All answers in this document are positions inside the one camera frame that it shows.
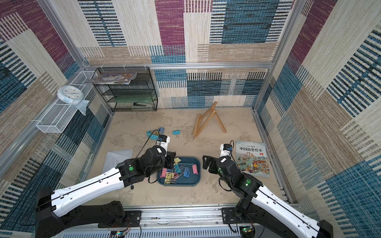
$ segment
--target wooden easel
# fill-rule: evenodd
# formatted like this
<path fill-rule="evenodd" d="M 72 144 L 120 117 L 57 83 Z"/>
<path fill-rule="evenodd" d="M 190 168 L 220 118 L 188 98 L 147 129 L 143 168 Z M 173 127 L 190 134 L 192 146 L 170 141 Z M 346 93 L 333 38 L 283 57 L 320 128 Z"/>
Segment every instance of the wooden easel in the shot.
<path fill-rule="evenodd" d="M 200 134 L 200 132 L 204 129 L 204 127 L 207 125 L 207 123 L 210 121 L 210 119 L 213 116 L 216 116 L 217 121 L 218 121 L 219 125 L 221 126 L 222 131 L 224 133 L 226 133 L 226 129 L 225 129 L 224 125 L 222 124 L 222 121 L 219 118 L 216 110 L 214 109 L 214 107 L 216 105 L 217 105 L 217 102 L 214 102 L 213 105 L 211 107 L 209 107 L 209 109 L 203 115 L 201 115 L 201 114 L 197 115 L 196 125 L 194 125 L 194 129 L 193 129 L 193 136 L 195 138 Z M 209 114 L 209 116 L 208 116 L 207 120 L 201 125 L 202 119 L 204 119 L 208 114 Z"/>

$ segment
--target plastic bag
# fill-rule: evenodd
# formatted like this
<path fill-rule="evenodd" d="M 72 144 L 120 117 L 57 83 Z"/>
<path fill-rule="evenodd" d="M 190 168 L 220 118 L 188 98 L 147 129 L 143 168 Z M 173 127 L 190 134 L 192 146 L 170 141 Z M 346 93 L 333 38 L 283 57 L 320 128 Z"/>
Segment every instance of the plastic bag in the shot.
<path fill-rule="evenodd" d="M 89 103 L 89 100 L 82 100 L 77 105 L 71 105 L 70 107 L 76 107 L 82 113 L 82 115 L 86 116 L 86 107 Z"/>

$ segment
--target patterned wall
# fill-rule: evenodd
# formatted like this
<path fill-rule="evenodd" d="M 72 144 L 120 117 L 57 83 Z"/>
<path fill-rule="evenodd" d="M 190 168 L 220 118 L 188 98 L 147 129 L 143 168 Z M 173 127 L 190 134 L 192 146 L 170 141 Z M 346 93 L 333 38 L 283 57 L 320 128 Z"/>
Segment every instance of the patterned wall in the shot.
<path fill-rule="evenodd" d="M 271 61 L 293 6 L 293 0 L 52 2 L 90 64 Z"/>
<path fill-rule="evenodd" d="M 78 65 L 36 0 L 0 0 L 0 6 L 2 154 Z"/>
<path fill-rule="evenodd" d="M 381 4 L 308 0 L 258 114 L 306 214 L 380 237 Z"/>
<path fill-rule="evenodd" d="M 52 0 L 89 64 L 271 61 L 293 0 Z M 161 108 L 250 107 L 267 69 L 155 70 Z"/>
<path fill-rule="evenodd" d="M 34 213 L 27 213 L 35 206 L 39 188 L 77 184 L 89 169 L 109 119 L 102 98 L 94 90 L 86 97 L 90 101 L 86 116 L 77 111 L 62 134 L 39 132 L 1 178 L 1 237 L 30 237 L 35 227 L 21 224 L 34 224 Z"/>
<path fill-rule="evenodd" d="M 0 0 L 0 154 L 79 69 L 36 0 Z M 0 237 L 31 237 L 20 220 L 38 189 L 78 183 L 109 118 L 92 91 L 62 134 L 39 133 L 0 178 Z M 23 224 L 33 224 L 33 214 Z"/>
<path fill-rule="evenodd" d="M 151 70 L 159 108 L 251 107 L 267 69 Z"/>

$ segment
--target floor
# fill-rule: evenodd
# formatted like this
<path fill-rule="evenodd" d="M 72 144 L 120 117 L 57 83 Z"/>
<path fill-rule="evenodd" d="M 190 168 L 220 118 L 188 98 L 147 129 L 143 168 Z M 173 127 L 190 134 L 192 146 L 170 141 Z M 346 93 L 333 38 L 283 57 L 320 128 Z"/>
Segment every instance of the floor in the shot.
<path fill-rule="evenodd" d="M 106 134 L 104 142 L 95 160 L 90 177 L 101 174 L 106 153 L 111 150 L 133 149 L 133 157 L 141 149 L 147 139 L 146 131 L 162 126 L 164 134 L 171 137 L 169 151 L 176 151 L 177 156 L 192 156 L 201 160 L 202 156 L 219 157 L 220 144 L 234 141 L 261 142 L 261 138 L 251 115 L 250 108 L 216 108 L 227 133 L 223 133 L 215 118 L 212 118 L 197 138 L 194 138 L 193 128 L 197 114 L 203 114 L 206 109 L 163 109 L 157 112 L 117 112 Z M 176 139 L 172 131 L 179 129 L 180 138 Z M 149 140 L 145 150 L 155 143 Z M 218 185 L 218 176 L 201 170 L 201 181 L 194 187 L 166 187 L 158 183 L 144 182 L 112 191 L 99 196 L 86 205 L 105 204 L 111 201 L 121 201 L 124 206 L 149 206 L 173 204 L 219 204 L 237 203 L 239 198 L 233 192 L 226 192 Z M 275 175 L 270 165 L 270 177 L 257 177 L 275 195 L 281 196 Z"/>

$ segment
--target magazine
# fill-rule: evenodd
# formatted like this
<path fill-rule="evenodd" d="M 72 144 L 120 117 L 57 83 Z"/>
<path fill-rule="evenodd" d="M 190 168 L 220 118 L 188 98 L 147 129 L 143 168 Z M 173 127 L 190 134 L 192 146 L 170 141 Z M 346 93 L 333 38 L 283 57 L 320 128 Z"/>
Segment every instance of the magazine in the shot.
<path fill-rule="evenodd" d="M 136 78 L 137 73 L 106 73 L 98 77 L 86 80 L 86 83 L 98 84 L 130 84 L 131 80 Z"/>
<path fill-rule="evenodd" d="M 270 177 L 264 143 L 237 141 L 235 154 L 241 171 L 253 176 Z"/>

